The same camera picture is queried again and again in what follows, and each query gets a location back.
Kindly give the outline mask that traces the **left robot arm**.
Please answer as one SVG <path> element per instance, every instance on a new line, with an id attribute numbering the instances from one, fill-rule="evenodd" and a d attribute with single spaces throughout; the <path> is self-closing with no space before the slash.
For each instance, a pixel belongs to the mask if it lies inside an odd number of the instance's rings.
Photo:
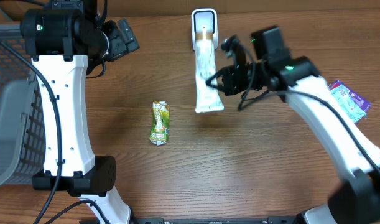
<path id="1" fill-rule="evenodd" d="M 114 184 L 115 158 L 91 148 L 85 103 L 93 69 L 138 49 L 130 26 L 107 21 L 96 1 L 50 1 L 28 10 L 20 30 L 37 75 L 45 130 L 45 159 L 33 188 L 78 197 L 98 223 L 135 223 Z"/>

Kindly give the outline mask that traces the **teal wet wipes packet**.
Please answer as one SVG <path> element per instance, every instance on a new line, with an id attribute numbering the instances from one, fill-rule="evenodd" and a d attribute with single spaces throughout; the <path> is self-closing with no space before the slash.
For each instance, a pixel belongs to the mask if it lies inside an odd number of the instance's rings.
<path id="1" fill-rule="evenodd" d="M 352 122 L 357 123 L 361 118 L 366 117 L 366 112 L 353 101 L 350 90 L 343 84 L 331 89 L 330 93 Z"/>

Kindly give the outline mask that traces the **green tea box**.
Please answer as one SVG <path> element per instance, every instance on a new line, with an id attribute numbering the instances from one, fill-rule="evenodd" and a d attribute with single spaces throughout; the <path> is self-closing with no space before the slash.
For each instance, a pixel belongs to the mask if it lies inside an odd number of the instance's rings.
<path id="1" fill-rule="evenodd" d="M 156 146 L 166 144 L 170 132 L 170 107 L 165 101 L 154 101 L 152 104 L 152 126 L 149 140 Z"/>

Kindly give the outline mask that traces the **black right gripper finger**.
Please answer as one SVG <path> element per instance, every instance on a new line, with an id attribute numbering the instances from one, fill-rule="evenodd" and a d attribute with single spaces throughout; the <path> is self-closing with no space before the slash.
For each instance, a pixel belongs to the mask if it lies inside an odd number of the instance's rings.
<path id="1" fill-rule="evenodd" d="M 210 78 L 208 78 L 205 83 L 207 86 L 221 86 L 222 84 L 219 82 L 219 80 L 223 79 L 225 70 L 222 68 L 218 70 L 214 75 L 212 75 Z"/>
<path id="2" fill-rule="evenodd" d="M 207 83 L 206 85 L 210 88 L 214 88 L 220 92 L 223 92 L 224 94 L 227 94 L 227 89 L 225 88 L 224 85 L 220 85 L 220 84 L 214 85 L 212 83 Z"/>

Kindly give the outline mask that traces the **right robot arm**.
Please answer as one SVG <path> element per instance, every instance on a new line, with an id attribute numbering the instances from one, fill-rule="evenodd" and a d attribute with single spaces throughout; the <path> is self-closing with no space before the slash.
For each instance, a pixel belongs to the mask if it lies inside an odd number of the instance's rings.
<path id="1" fill-rule="evenodd" d="M 380 220 L 380 148 L 352 122 L 330 93 L 325 79 L 305 56 L 293 58 L 279 27 L 251 34 L 254 53 L 236 36 L 222 50 L 233 58 L 216 77 L 215 88 L 240 95 L 240 110 L 279 96 L 310 126 L 341 180 L 326 204 L 300 212 L 295 223 L 374 223 Z"/>

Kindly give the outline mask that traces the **red purple snack packet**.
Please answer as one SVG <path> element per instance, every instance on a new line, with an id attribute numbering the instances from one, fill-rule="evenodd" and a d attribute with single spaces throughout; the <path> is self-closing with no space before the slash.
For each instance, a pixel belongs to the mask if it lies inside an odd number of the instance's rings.
<path id="1" fill-rule="evenodd" d="M 346 86 L 343 82 L 339 81 L 339 80 L 335 80 L 333 83 L 331 83 L 328 88 L 329 90 L 335 88 L 335 87 L 338 87 L 339 85 L 343 84 L 345 87 L 347 87 L 349 90 L 350 90 L 350 95 L 351 95 L 351 98 L 353 99 L 353 101 L 363 110 L 366 112 L 366 117 L 367 117 L 367 112 L 368 110 L 370 109 L 370 107 L 372 106 L 372 104 L 366 100 L 365 98 L 363 98 L 361 95 L 359 95 L 357 92 L 353 91 L 351 88 L 349 88 L 348 86 Z"/>

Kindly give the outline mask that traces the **white cream tube gold cap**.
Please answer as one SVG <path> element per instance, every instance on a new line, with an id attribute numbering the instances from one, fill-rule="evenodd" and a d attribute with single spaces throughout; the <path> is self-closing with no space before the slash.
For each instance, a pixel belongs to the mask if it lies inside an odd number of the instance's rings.
<path id="1" fill-rule="evenodd" d="M 217 89 L 206 85 L 206 81 L 216 73 L 215 45 L 212 32 L 195 34 L 195 83 L 197 99 L 195 112 L 208 113 L 224 110 Z"/>

